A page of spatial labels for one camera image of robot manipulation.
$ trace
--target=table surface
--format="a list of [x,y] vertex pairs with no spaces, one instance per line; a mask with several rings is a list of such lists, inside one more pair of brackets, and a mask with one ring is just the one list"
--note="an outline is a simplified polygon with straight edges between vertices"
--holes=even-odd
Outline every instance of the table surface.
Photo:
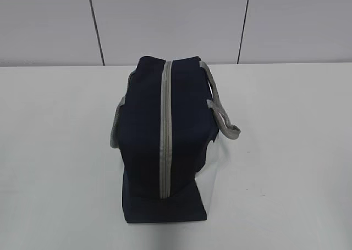
[[133,68],[0,68],[0,249],[352,249],[352,64],[211,65],[242,133],[208,220],[159,225],[109,147]]

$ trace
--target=zipper track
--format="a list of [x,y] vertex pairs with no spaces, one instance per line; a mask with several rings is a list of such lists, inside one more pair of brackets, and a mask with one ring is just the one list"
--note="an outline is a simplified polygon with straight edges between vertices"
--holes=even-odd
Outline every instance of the zipper track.
[[163,199],[170,196],[171,189],[171,67],[172,62],[165,62],[161,80],[159,195]]

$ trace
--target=bag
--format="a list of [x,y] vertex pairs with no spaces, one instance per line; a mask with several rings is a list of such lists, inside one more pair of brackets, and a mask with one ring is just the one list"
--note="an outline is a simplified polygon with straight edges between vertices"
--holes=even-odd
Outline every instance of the bag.
[[195,178],[219,129],[229,139],[240,134],[199,57],[139,60],[117,106],[110,142],[124,162],[127,223],[207,219]]

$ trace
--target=white wall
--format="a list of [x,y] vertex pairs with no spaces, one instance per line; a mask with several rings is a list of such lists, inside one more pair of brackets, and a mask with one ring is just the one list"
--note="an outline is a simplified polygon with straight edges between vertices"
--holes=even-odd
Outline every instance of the white wall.
[[89,0],[0,0],[0,66],[99,65]]
[[351,11],[351,0],[250,0],[240,62],[350,62]]
[[[93,0],[107,65],[235,63],[247,0]],[[0,0],[0,66],[101,65],[89,0]],[[249,0],[239,63],[350,62],[350,0]]]

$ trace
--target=gray zipper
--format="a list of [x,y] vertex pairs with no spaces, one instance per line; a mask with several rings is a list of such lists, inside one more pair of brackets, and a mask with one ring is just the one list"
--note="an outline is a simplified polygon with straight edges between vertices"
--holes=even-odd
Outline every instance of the gray zipper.
[[171,67],[172,62],[165,62],[161,78],[159,150],[159,193],[161,199],[170,197],[171,188]]

